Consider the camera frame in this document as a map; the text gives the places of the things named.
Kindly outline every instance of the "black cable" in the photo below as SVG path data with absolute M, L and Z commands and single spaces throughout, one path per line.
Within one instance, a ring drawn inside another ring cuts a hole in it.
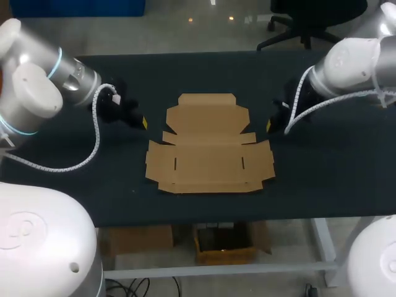
M 178 297 L 181 297 L 181 289 L 180 289 L 180 286 L 179 286 L 179 282 L 178 282 L 178 280 L 176 279 L 176 277 L 172 277 L 173 278 L 173 280 L 174 280 L 174 282 L 175 282 L 175 284 L 176 284 L 176 286 L 178 287 Z M 146 280 L 147 281 L 147 287 L 146 287 L 146 290 L 145 290 L 145 292 L 144 292 L 144 294 L 143 294 L 143 296 L 142 297 L 146 297 L 147 296 L 147 293 L 149 292 L 149 288 L 150 288 L 150 279 L 149 278 L 143 278 L 138 284 L 137 284 L 137 286 L 136 286 L 136 288 L 135 288 L 135 290 L 132 288 L 132 286 L 133 286 L 133 284 L 136 282 L 136 278 L 135 279 L 133 279 L 133 281 L 131 282 L 131 284 L 129 285 L 129 287 L 126 287 L 126 286 L 124 286 L 122 283 L 120 283 L 120 282 L 118 282 L 118 281 L 116 281 L 116 280 L 112 280 L 112 279 L 110 279 L 110 278 L 106 278 L 106 281 L 107 282 L 113 282 L 113 283 L 115 283 L 115 284 L 117 284 L 117 285 L 115 285 L 115 286 L 111 286 L 111 287 L 108 287 L 108 288 L 106 288 L 106 291 L 110 291 L 110 290 L 113 290 L 113 289 L 123 289 L 124 290 L 124 292 L 125 292 L 125 296 L 126 297 L 138 297 L 138 295 L 137 295 L 137 290 L 140 288 L 140 286 L 143 284 L 143 282 Z
M 117 284 L 116 286 L 111 286 L 109 288 L 106 288 L 106 291 L 110 291 L 112 289 L 123 289 L 125 292 L 125 296 L 128 297 L 128 288 L 124 286 L 122 283 L 120 283 L 117 280 L 112 280 L 111 278 L 106 278 L 106 282 L 113 282 Z
M 179 286 L 179 282 L 176 279 L 176 277 L 172 277 L 174 282 L 176 283 L 176 286 L 178 286 L 178 296 L 181 297 L 181 291 L 180 291 L 180 286 Z
M 147 287 L 146 287 L 146 291 L 143 294 L 143 297 L 145 297 L 147 295 L 147 292 L 149 291 L 150 288 L 150 279 L 149 278 L 143 278 L 140 283 L 137 285 L 136 289 L 133 290 L 132 289 L 132 285 L 134 284 L 134 282 L 136 281 L 136 278 L 132 281 L 131 285 L 129 286 L 129 290 L 131 290 L 133 292 L 132 296 L 137 297 L 136 292 L 139 289 L 139 287 L 141 286 L 141 284 L 143 284 L 143 282 L 147 280 Z

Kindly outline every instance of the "table leg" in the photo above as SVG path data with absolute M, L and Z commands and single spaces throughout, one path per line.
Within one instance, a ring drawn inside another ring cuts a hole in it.
M 352 230 L 349 237 L 346 239 L 344 246 L 337 253 L 335 262 L 337 263 L 337 269 L 325 272 L 325 281 L 328 287 L 336 287 L 346 285 L 347 283 L 347 264 L 348 255 L 356 237 L 372 223 L 375 217 L 361 217 L 358 224 Z

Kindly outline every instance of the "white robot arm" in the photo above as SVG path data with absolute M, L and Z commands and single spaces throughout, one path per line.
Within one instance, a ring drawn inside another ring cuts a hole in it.
M 396 5 L 384 3 L 348 38 L 286 88 L 292 97 L 276 101 L 267 132 L 288 134 L 300 119 L 342 100 L 367 97 L 382 107 L 396 101 Z
M 0 64 L 0 132 L 8 135 L 0 141 L 0 149 L 14 149 L 34 135 L 62 108 L 61 99 L 90 109 L 103 83 L 99 73 L 40 38 L 17 19 L 0 26 Z M 145 129 L 145 119 L 136 111 L 138 103 L 126 98 L 125 84 L 111 77 L 108 83 L 115 85 L 119 96 L 114 100 L 113 91 L 107 89 L 99 93 L 99 117 Z

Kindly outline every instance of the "white cable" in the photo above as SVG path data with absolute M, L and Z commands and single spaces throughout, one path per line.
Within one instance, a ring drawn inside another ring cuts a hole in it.
M 290 120 L 288 123 L 288 126 L 290 125 L 290 123 L 292 122 L 292 120 L 294 120 L 295 116 L 296 116 L 296 111 L 297 111 L 297 105 L 298 105 L 298 98 L 299 98 L 299 93 L 301 91 L 301 87 L 303 87 L 303 83 L 305 80 L 305 77 L 308 75 L 308 72 L 313 68 L 313 66 L 311 66 L 310 68 L 308 68 L 307 70 L 305 70 L 303 76 L 301 76 L 298 86 L 297 86 L 297 91 L 296 91 L 296 95 L 295 95 L 295 100 L 293 102 L 293 109 L 291 110 L 291 115 L 290 115 Z
M 392 92 L 392 91 L 383 91 L 385 95 L 391 95 L 391 96 L 396 96 L 396 92 Z M 346 99 L 351 99 L 354 97 L 365 97 L 367 95 L 377 95 L 377 90 L 373 89 L 373 90 L 367 90 L 367 91 L 360 91 L 360 92 L 355 92 L 355 93 L 350 93 L 350 94 L 346 94 L 346 95 L 342 95 L 339 97 L 335 97 L 333 99 L 329 99 L 326 100 L 322 103 L 319 103 L 317 105 L 314 105 L 311 108 L 308 108 L 306 111 L 300 113 L 295 119 L 293 119 L 289 125 L 287 125 L 286 129 L 285 129 L 285 135 L 289 133 L 290 129 L 303 117 L 305 117 L 307 114 L 312 113 L 315 110 L 318 110 L 319 108 L 325 107 L 327 105 L 336 103 L 336 102 L 340 102 Z
M 100 91 L 102 91 L 104 88 L 109 88 L 110 90 L 112 90 L 114 95 L 117 94 L 117 91 L 116 91 L 116 88 L 114 87 L 114 85 L 103 84 L 98 87 L 95 94 L 93 95 L 92 120 L 93 120 L 93 127 L 95 128 L 95 146 L 93 147 L 91 154 L 84 161 L 82 161 L 81 163 L 79 163 L 77 165 L 67 167 L 67 168 L 50 168 L 50 167 L 45 167 L 45 166 L 35 164 L 35 163 L 25 160 L 23 158 L 11 155 L 10 153 L 5 153 L 4 156 L 7 158 L 10 158 L 10 159 L 13 159 L 17 162 L 21 162 L 27 166 L 32 167 L 32 168 L 42 170 L 42 171 L 52 172 L 52 173 L 63 173 L 63 172 L 73 171 L 73 170 L 79 169 L 79 168 L 83 167 L 84 165 L 86 165 L 89 161 L 91 161 L 94 158 L 94 156 L 96 155 L 96 153 L 98 152 L 98 149 L 99 149 L 100 131 L 99 131 L 98 117 L 97 117 L 97 101 L 98 101 L 98 96 L 99 96 Z
M 374 76 L 374 77 L 372 78 L 372 80 L 373 80 L 375 89 L 373 89 L 373 90 L 365 90 L 365 91 L 360 91 L 360 92 L 354 92 L 354 93 L 349 93 L 349 94 L 346 94 L 346 95 L 341 95 L 341 96 L 338 96 L 338 97 L 335 97 L 335 98 L 332 98 L 332 99 L 323 101 L 323 102 L 318 103 L 317 105 L 314 105 L 314 106 L 312 106 L 311 108 L 308 108 L 307 110 L 303 111 L 302 113 L 300 113 L 300 114 L 295 118 L 296 110 L 297 110 L 297 105 L 298 105 L 298 98 L 299 98 L 299 94 L 300 94 L 300 91 L 301 91 L 301 87 L 302 87 L 302 85 L 303 85 L 303 83 L 304 83 L 304 80 L 305 80 L 305 78 L 306 78 L 308 72 L 312 69 L 312 67 L 313 67 L 313 66 L 311 66 L 310 68 L 308 68 L 307 70 L 305 70 L 304 74 L 301 76 L 301 79 L 300 79 L 300 81 L 299 81 L 299 83 L 298 83 L 298 87 L 297 87 L 297 91 L 296 91 L 296 95 L 295 95 L 295 100 L 294 100 L 294 102 L 293 102 L 293 109 L 292 109 L 291 114 L 290 114 L 289 123 L 288 123 L 288 125 L 287 125 L 287 127 L 285 128 L 285 131 L 284 131 L 284 134 L 285 134 L 285 135 L 287 135 L 287 134 L 290 132 L 290 129 L 291 129 L 300 119 L 302 119 L 302 118 L 305 117 L 306 115 L 312 113 L 312 112 L 315 111 L 315 110 L 318 110 L 319 108 L 325 107 L 325 106 L 327 106 L 327 105 L 330 105 L 330 104 L 333 104 L 333 103 L 336 103 L 336 102 L 340 102 L 340 101 L 343 101 L 343 100 L 346 100 L 346 99 L 351 99 L 351 98 L 354 98 L 354 97 L 365 97 L 365 96 L 368 96 L 368 95 L 377 95 L 377 96 L 379 97 L 379 99 L 380 99 L 380 101 L 381 101 L 381 105 L 382 105 L 383 107 L 384 107 L 384 104 L 385 104 L 385 107 L 386 107 L 387 104 L 389 105 L 389 104 L 391 104 L 393 101 L 396 101 L 396 98 L 394 98 L 393 100 L 388 101 L 387 103 L 385 103 L 384 97 L 385 97 L 386 95 L 396 96 L 396 92 L 387 91 L 387 90 L 381 90 L 381 89 L 379 88 L 378 82 L 377 82 L 377 80 L 376 80 L 376 76 Z

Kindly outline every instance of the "floor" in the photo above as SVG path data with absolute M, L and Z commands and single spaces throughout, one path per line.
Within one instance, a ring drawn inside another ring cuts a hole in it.
M 327 219 L 336 249 L 344 244 L 359 218 Z M 319 251 L 314 244 L 312 229 L 308 220 L 273 220 L 268 222 L 272 241 L 272 255 L 259 254 L 258 262 L 315 262 Z M 160 267 L 183 267 L 195 265 L 192 240 L 177 244 L 170 251 L 143 252 L 121 255 L 116 258 L 115 267 L 121 269 L 144 269 Z M 348 287 L 326 288 L 322 273 L 267 273 L 250 275 L 223 275 L 178 278 L 185 297 L 302 297 L 306 283 L 318 287 L 321 297 L 352 297 Z M 122 281 L 129 285 L 130 280 Z M 142 297 L 145 286 L 138 291 Z M 123 297 L 121 291 L 114 291 L 115 297 Z M 177 289 L 170 278 L 151 279 L 148 297 L 177 297 Z
M 330 28 L 341 37 L 358 26 L 377 6 L 369 0 L 368 10 L 359 18 Z M 282 33 L 277 25 L 268 32 L 269 0 L 147 0 L 146 13 L 139 18 L 25 19 L 44 37 L 61 45 L 71 55 L 151 54 L 200 51 L 255 50 L 261 41 Z M 313 48 L 330 44 L 314 40 Z M 299 40 L 286 41 L 272 49 L 301 49 Z M 343 244 L 356 218 L 329 219 L 335 244 Z M 273 255 L 260 261 L 315 260 L 317 251 L 304 220 L 269 222 Z M 192 265 L 193 249 L 176 247 L 171 252 L 131 254 L 117 258 L 117 269 Z M 320 289 L 323 297 L 350 297 L 348 288 L 325 288 L 320 273 L 273 273 L 180 278 L 183 296 L 265 296 L 298 297 L 305 283 Z M 171 279 L 153 279 L 148 297 L 176 296 Z

